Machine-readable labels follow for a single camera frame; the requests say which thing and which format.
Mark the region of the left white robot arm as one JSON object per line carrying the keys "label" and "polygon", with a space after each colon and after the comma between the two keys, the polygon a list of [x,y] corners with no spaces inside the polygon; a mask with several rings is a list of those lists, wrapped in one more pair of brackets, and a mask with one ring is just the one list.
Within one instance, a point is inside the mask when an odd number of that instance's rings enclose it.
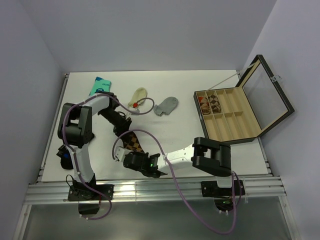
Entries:
{"label": "left white robot arm", "polygon": [[116,111],[120,106],[117,96],[111,92],[98,92],[85,101],[62,106],[58,124],[58,138],[63,141],[71,157],[75,181],[83,183],[79,194],[86,200],[96,197],[98,188],[90,183],[95,178],[89,156],[89,143],[93,139],[93,116],[101,115],[113,125],[116,136],[129,130],[131,120]]}

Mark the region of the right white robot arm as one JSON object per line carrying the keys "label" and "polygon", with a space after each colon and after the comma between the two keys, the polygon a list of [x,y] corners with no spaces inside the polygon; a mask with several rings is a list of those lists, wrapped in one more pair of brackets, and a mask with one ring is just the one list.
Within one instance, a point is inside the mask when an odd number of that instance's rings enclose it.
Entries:
{"label": "right white robot arm", "polygon": [[115,159],[122,162],[125,168],[154,179],[168,175],[170,168],[194,167],[216,177],[216,189],[220,194],[227,195],[234,188],[231,146],[208,138],[196,137],[193,144],[165,154],[149,155],[118,146]]}

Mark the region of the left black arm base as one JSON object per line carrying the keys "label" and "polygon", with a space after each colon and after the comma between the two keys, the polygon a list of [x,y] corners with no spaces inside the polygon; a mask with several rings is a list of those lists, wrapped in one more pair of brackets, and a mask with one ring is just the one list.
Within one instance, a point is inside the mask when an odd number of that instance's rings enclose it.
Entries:
{"label": "left black arm base", "polygon": [[67,201],[78,202],[78,212],[82,216],[96,215],[102,201],[111,202],[113,199],[114,185],[97,184],[95,176],[86,183],[90,188],[87,188],[82,182],[77,182],[70,174],[66,176],[65,182],[69,186]]}

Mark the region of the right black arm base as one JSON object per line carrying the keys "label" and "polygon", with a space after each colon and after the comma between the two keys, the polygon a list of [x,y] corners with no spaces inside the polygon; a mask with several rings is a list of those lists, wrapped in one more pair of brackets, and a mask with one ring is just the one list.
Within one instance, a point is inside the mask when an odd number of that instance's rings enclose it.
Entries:
{"label": "right black arm base", "polygon": [[238,198],[235,201],[238,204],[241,198],[246,194],[245,187],[242,180],[234,180],[234,195],[232,195],[232,188],[220,188],[216,181],[202,181],[201,193],[204,198],[213,198],[214,204],[219,211],[230,212],[234,209],[233,198]]}

